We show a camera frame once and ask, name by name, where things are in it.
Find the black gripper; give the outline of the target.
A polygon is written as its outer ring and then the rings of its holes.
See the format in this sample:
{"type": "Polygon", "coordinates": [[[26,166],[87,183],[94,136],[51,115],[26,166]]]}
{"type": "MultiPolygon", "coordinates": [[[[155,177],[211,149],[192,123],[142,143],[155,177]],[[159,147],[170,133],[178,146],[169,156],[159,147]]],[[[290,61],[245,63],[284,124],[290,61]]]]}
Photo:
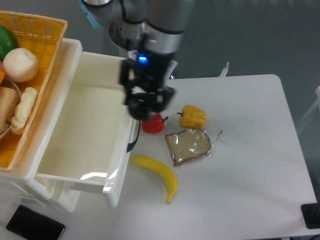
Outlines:
{"type": "Polygon", "coordinates": [[[119,84],[125,93],[124,105],[133,105],[135,99],[146,102],[153,113],[165,110],[175,89],[165,85],[165,74],[172,60],[170,53],[142,51],[135,60],[121,62],[119,84]]]}

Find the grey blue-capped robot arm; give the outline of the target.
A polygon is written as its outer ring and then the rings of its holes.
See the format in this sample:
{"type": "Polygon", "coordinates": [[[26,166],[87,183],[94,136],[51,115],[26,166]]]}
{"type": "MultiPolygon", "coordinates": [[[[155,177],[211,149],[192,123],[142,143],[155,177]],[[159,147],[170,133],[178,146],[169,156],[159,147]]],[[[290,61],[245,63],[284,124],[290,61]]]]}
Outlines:
{"type": "Polygon", "coordinates": [[[139,121],[166,109],[175,90],[166,73],[179,49],[191,15],[192,0],[80,0],[92,28],[116,27],[118,47],[136,51],[121,62],[119,84],[124,105],[139,121]]]}

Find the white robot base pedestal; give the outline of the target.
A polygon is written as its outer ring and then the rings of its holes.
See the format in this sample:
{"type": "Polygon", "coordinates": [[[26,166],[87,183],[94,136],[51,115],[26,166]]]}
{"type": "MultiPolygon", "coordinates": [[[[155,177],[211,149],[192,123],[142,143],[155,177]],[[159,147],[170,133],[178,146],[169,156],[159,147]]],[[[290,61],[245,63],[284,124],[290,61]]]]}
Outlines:
{"type": "Polygon", "coordinates": [[[112,22],[109,25],[109,37],[118,48],[119,56],[135,60],[140,34],[144,30],[145,23],[130,24],[124,20],[112,22]]]}

